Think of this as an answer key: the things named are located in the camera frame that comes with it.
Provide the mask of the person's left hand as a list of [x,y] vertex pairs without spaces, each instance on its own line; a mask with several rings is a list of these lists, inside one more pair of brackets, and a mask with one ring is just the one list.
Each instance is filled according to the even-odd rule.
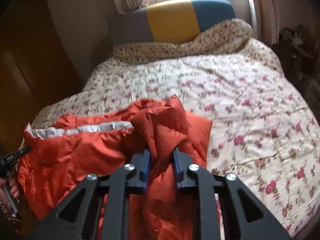
[[1,178],[1,187],[6,185],[6,183],[9,184],[10,190],[9,193],[13,198],[17,199],[20,195],[17,179],[14,172],[9,172],[8,176],[6,178]]

